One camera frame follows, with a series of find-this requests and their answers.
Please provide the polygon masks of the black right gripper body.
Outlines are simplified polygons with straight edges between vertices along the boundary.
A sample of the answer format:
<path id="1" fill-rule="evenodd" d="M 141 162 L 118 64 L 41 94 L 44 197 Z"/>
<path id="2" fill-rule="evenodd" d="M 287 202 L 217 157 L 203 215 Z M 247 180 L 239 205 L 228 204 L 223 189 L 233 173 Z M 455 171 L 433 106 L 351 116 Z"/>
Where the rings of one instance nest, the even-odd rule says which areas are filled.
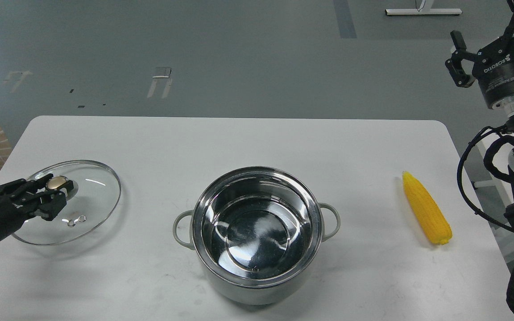
<path id="1" fill-rule="evenodd" d="M 502 108 L 502 101 L 514 97 L 514 39 L 501 37 L 477 52 L 473 76 L 489 109 Z"/>

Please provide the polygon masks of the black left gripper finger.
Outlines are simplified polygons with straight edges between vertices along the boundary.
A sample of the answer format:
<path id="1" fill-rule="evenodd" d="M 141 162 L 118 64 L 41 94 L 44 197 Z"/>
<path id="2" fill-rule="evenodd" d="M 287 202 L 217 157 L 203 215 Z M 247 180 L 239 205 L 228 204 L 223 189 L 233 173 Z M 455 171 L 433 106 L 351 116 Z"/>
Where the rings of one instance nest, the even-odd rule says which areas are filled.
<path id="1" fill-rule="evenodd" d="M 37 191 L 63 191 L 68 197 L 75 195 L 75 181 L 66 176 L 49 173 L 39 178 L 18 179 L 0 185 L 0 196 L 18 197 L 23 193 L 35 194 Z"/>
<path id="2" fill-rule="evenodd" d="M 41 217 L 53 221 L 67 205 L 66 193 L 63 191 L 44 191 L 33 195 L 19 197 L 14 201 L 24 221 Z"/>

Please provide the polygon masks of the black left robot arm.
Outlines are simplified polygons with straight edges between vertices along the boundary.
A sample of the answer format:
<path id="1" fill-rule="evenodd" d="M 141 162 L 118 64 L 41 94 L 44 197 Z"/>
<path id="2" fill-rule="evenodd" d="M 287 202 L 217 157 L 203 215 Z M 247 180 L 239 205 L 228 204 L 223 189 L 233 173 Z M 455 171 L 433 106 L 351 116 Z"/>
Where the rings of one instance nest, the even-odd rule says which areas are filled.
<path id="1" fill-rule="evenodd" d="M 53 221 L 78 189 L 74 180 L 52 173 L 0 185 L 0 241 L 18 231 L 29 219 L 41 217 Z"/>

